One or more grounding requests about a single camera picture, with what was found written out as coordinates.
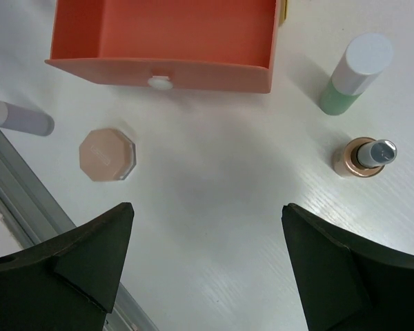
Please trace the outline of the lilac cosmetic tube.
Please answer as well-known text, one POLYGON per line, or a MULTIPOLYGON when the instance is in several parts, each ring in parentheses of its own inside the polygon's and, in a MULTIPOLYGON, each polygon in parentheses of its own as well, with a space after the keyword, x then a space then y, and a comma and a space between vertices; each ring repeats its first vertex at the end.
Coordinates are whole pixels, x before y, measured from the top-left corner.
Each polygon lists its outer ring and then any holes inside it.
POLYGON ((0 128, 46 137, 54 130, 55 122, 44 112, 0 101, 0 128))

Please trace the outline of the rose gold lipstick tube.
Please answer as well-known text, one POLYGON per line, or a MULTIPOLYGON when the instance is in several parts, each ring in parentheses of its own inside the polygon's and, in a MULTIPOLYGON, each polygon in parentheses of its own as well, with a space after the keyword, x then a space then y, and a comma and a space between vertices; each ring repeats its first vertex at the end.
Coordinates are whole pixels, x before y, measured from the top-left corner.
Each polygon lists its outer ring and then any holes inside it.
POLYGON ((333 170, 341 177, 371 178, 397 157, 397 148, 388 139, 358 137, 335 151, 333 170))

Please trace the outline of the coral red drawer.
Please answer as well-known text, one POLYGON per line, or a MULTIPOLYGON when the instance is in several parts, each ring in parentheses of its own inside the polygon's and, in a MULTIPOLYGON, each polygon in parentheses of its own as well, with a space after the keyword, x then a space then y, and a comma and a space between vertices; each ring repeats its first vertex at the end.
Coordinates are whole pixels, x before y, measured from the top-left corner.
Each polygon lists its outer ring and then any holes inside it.
POLYGON ((286 2, 58 1, 47 64, 101 85, 270 92, 286 2))

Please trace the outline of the aluminium table edge rail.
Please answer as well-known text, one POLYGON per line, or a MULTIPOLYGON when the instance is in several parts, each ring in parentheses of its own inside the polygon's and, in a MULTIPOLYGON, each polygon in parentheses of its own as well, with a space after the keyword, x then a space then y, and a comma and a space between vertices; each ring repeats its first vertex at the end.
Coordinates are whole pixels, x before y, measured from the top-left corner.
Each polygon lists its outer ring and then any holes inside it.
POLYGON ((11 234, 24 248, 76 227, 2 131, 0 213, 11 234))

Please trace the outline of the pink octagonal compact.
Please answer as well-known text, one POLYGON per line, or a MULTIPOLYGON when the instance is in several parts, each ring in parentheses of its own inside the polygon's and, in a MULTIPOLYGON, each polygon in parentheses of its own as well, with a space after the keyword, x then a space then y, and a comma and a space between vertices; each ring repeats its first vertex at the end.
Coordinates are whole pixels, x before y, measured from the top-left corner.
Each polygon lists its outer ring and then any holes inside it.
POLYGON ((136 146, 118 129, 92 130, 79 146, 79 166, 94 182, 123 181, 136 165, 136 146))

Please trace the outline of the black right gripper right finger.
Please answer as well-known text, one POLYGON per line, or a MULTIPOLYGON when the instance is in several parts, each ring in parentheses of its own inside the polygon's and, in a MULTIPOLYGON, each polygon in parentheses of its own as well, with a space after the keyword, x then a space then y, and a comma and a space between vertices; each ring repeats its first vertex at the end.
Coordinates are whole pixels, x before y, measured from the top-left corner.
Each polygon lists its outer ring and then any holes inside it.
POLYGON ((309 330, 414 330, 414 255, 294 203, 282 227, 309 330))

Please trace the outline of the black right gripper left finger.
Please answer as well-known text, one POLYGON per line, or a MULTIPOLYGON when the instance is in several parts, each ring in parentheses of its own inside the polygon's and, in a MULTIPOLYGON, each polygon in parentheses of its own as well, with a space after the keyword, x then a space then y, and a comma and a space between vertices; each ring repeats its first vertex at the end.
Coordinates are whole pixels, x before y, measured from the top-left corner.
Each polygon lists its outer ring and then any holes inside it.
POLYGON ((0 330, 102 330, 113 311, 134 210, 120 203, 0 257, 0 330))

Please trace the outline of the green bottle white cap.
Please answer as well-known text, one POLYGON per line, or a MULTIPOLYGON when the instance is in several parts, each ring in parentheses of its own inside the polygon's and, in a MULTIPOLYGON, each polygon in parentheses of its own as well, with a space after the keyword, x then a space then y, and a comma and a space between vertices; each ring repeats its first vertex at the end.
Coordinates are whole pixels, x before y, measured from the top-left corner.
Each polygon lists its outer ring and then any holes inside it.
POLYGON ((345 113, 366 89, 389 67, 393 47, 388 38, 374 32, 355 37, 346 47, 319 99, 328 115, 345 113))

